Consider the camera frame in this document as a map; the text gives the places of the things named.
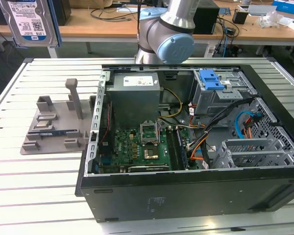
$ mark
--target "plastic bag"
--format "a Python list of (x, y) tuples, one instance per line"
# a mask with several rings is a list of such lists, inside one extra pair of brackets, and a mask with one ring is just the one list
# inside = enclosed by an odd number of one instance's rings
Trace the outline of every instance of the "plastic bag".
[(276, 26), (279, 27), (278, 22), (283, 18), (283, 15), (278, 14), (276, 11), (268, 12), (265, 16), (261, 16), (257, 20), (257, 24), (261, 28)]

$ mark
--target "hard drive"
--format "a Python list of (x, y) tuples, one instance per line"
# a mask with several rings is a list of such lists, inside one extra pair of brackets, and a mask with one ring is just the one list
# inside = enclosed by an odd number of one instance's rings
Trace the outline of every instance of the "hard drive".
[(61, 37), (51, 0), (0, 0), (17, 47), (58, 47)]

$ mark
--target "power supply label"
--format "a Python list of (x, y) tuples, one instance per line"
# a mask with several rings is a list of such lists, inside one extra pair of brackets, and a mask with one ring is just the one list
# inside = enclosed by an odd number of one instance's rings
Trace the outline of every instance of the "power supply label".
[(125, 87), (153, 86), (152, 76), (126, 76), (123, 79)]
[(42, 41), (46, 38), (46, 31), (41, 17), (36, 13), (36, 0), (8, 1), (14, 20), (20, 34), (30, 41)]

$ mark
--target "gray floor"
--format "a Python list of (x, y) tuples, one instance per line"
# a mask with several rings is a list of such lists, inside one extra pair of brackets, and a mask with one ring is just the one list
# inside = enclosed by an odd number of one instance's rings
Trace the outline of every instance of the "gray floor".
[[(6, 84), (14, 75), (15, 71), (22, 63), (23, 58), (7, 42), (4, 43), (5, 52), (0, 53), (0, 94)], [(92, 54), (88, 54), (85, 43), (64, 43), (57, 49), (60, 58), (85, 58), (85, 57), (128, 57), (131, 58), (137, 51), (135, 43), (91, 43)], [(257, 57), (255, 51), (257, 46), (244, 46), (239, 57)], [(294, 64), (288, 58), (290, 52), (284, 47), (273, 47), (273, 57), (294, 77)], [(49, 58), (46, 48), (18, 49), (23, 57)], [(203, 57), (205, 45), (196, 45), (193, 57)]]

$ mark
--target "slotted metal table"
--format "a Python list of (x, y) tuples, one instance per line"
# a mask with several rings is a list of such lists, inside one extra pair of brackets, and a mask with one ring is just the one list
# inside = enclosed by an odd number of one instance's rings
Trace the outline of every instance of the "slotted metal table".
[[(0, 235), (46, 234), (294, 234), (294, 200), (276, 212), (98, 224), (84, 198), (75, 197), (81, 153), (20, 155), (40, 95), (68, 99), (67, 78), (81, 99), (96, 94), (101, 65), (133, 59), (34, 59), (20, 66), (0, 96)], [(294, 117), (294, 79), (264, 58), (191, 58), (186, 64), (251, 65)]]

